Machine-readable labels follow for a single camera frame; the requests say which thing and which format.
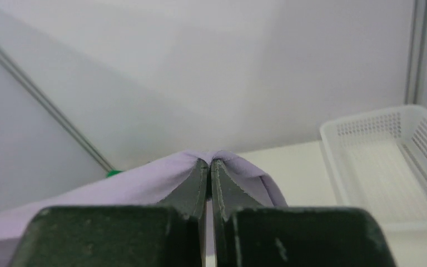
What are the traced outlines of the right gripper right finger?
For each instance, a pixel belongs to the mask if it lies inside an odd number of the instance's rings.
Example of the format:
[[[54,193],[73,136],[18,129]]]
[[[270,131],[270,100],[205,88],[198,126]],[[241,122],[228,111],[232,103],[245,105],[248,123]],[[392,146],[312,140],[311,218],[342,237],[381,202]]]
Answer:
[[[355,207],[267,207],[211,164],[217,266],[395,266],[376,220]]]

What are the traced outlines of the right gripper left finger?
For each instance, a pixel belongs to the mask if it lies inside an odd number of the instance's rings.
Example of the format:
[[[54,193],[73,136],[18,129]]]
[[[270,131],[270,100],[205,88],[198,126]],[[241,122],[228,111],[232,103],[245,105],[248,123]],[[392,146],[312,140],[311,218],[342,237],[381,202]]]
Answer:
[[[204,266],[209,167],[198,160],[152,205],[51,206],[28,224],[10,266]]]

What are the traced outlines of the purple t shirt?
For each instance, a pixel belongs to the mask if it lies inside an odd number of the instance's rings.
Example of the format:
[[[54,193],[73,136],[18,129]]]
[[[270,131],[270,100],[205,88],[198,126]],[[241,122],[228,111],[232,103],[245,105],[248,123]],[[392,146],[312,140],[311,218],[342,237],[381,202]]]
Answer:
[[[187,179],[199,159],[208,165],[213,160],[223,161],[233,180],[259,203],[287,206],[272,177],[239,155],[228,151],[181,151],[62,195],[0,212],[0,266],[7,266],[26,226],[45,207],[155,204]]]

